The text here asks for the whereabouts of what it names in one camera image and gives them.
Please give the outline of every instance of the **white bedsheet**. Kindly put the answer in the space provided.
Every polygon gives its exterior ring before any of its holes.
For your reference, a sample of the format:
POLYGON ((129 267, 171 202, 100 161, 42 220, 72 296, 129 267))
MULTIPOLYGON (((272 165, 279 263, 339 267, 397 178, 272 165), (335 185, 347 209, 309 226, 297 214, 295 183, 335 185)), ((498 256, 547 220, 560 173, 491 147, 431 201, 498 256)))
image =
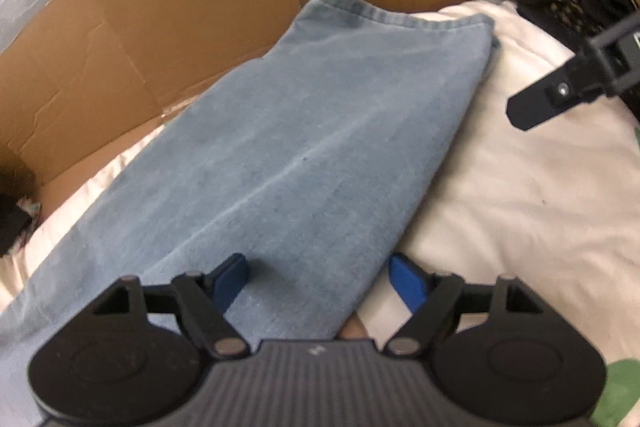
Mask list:
MULTIPOLYGON (((504 115, 507 98, 571 53, 508 4, 470 2, 419 16, 458 18, 478 12, 496 21, 502 52, 399 250, 425 267, 455 271, 469 282, 489 283, 500 273, 517 273, 607 362, 640 359, 635 119, 620 100, 598 100, 528 133, 511 127, 504 115)), ((0 310, 157 132, 78 190, 20 256, 0 261, 0 310)), ((379 343, 408 318, 385 275, 358 313, 379 343)))

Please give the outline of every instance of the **denim hem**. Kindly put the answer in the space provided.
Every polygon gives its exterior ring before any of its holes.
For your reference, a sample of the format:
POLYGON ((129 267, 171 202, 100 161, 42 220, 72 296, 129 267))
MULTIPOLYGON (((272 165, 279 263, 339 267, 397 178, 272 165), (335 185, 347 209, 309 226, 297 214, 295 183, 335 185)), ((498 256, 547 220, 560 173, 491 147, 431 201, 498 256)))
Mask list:
POLYGON ((422 28, 427 30, 452 30, 456 28, 473 26, 476 24, 493 25, 494 20, 485 14, 476 14, 471 17, 452 21, 426 21, 418 19, 407 13, 391 12, 383 10, 363 0, 319 0, 334 8, 347 11, 359 17, 379 22, 381 24, 404 26, 406 28, 422 28))

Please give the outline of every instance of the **cardboard box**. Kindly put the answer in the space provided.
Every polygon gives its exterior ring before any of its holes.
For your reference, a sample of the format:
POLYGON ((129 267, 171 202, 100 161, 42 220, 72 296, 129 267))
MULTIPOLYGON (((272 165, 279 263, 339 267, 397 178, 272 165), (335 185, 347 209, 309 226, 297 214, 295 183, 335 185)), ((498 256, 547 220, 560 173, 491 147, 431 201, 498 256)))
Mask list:
MULTIPOLYGON (((390 10, 462 0, 368 0, 390 10)), ((0 191, 45 214, 172 108, 264 54, 306 0, 53 0, 0 55, 0 191)))

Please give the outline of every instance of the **ribbed gray surface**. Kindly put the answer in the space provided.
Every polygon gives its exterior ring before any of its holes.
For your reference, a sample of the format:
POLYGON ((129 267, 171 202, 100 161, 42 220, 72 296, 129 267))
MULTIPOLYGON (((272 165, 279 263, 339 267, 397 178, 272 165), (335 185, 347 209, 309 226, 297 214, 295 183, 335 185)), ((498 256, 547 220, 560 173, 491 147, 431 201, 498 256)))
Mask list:
MULTIPOLYGON (((149 427, 495 427, 445 398, 417 362, 370 341, 264 342, 214 366, 184 407, 149 427)), ((61 427, 48 422, 43 427, 61 427)), ((564 427, 593 427, 586 419, 564 427)))

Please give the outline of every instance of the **blue denim jeans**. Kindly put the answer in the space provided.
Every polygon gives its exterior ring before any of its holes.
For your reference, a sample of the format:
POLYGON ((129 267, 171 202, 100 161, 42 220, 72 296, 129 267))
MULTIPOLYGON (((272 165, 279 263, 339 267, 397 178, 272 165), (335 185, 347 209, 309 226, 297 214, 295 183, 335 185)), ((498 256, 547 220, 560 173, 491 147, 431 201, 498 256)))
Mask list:
POLYGON ((310 0, 140 153, 0 315, 0 425, 38 421, 30 357, 122 274, 164 283, 240 251, 252 280, 226 318, 254 347, 334 336, 442 162, 492 29, 310 0))

